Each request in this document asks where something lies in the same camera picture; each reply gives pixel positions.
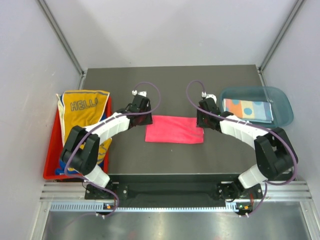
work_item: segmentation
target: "folded pink towel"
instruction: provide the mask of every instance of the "folded pink towel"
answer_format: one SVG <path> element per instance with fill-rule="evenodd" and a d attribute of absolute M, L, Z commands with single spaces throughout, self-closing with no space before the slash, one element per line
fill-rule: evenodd
<path fill-rule="evenodd" d="M 196 117 L 152 116 L 146 126 L 145 141 L 151 143 L 202 144 L 204 130 L 197 127 Z"/>

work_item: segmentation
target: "folded cloth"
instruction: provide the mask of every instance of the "folded cloth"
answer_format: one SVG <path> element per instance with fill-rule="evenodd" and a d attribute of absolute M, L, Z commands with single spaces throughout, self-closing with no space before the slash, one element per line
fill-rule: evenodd
<path fill-rule="evenodd" d="M 271 104 L 265 101 L 223 99 L 223 110 L 245 121 L 270 124 L 274 120 Z"/>
<path fill-rule="evenodd" d="M 152 116 L 146 126 L 145 141 L 152 143 L 202 144 L 204 130 L 197 127 L 196 117 Z"/>
<path fill-rule="evenodd" d="M 106 119 L 105 108 L 109 95 L 109 92 L 100 90 L 69 90 L 62 95 L 57 94 L 63 146 L 74 126 L 85 127 Z M 111 138 L 107 139 L 99 146 L 98 165 L 103 163 L 111 141 Z M 76 173 L 70 167 L 68 172 Z"/>

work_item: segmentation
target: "metal floor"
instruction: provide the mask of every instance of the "metal floor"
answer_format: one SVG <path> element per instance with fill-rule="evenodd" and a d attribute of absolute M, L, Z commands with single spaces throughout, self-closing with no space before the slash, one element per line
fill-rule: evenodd
<path fill-rule="evenodd" d="M 121 212 L 102 220 L 81 212 L 51 212 L 43 240 L 310 240 L 298 202 L 265 202 L 250 218 L 233 212 Z"/>
<path fill-rule="evenodd" d="M 133 68 L 97 68 L 87 71 L 83 89 L 111 93 L 113 110 L 124 108 L 133 99 L 133 87 L 139 82 L 152 82 L 161 92 L 160 107 L 154 115 L 196 117 L 197 111 L 186 97 L 187 84 L 201 80 L 206 92 L 219 97 L 227 87 L 261 85 L 255 65 L 168 66 Z M 157 92 L 147 90 L 151 107 L 158 101 Z M 190 96 L 201 100 L 201 88 L 194 85 Z M 241 173 L 256 163 L 254 150 L 239 140 L 216 131 L 204 131 L 203 144 L 145 142 L 145 126 L 138 126 L 113 138 L 109 150 L 109 173 Z"/>

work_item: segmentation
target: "blue plastic basket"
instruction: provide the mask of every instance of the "blue plastic basket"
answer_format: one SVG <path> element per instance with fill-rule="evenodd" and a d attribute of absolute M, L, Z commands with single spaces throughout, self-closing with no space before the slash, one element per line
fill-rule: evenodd
<path fill-rule="evenodd" d="M 273 115 L 272 123 L 254 122 L 266 128 L 283 127 L 294 119 L 290 102 L 286 94 L 272 86 L 241 86 L 225 88 L 219 97 L 220 110 L 223 111 L 223 99 L 269 102 Z"/>

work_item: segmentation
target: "white wall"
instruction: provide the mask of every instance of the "white wall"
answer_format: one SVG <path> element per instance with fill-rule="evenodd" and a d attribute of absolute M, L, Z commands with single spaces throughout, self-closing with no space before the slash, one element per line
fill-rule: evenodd
<path fill-rule="evenodd" d="M 296 0 L 46 0 L 83 68 L 261 64 Z"/>
<path fill-rule="evenodd" d="M 35 0 L 0 0 L 0 239 L 31 233 L 52 124 L 55 93 L 80 76 Z"/>
<path fill-rule="evenodd" d="M 264 75 L 288 96 L 294 120 L 285 128 L 299 157 L 298 172 L 320 213 L 320 1 L 307 0 Z"/>

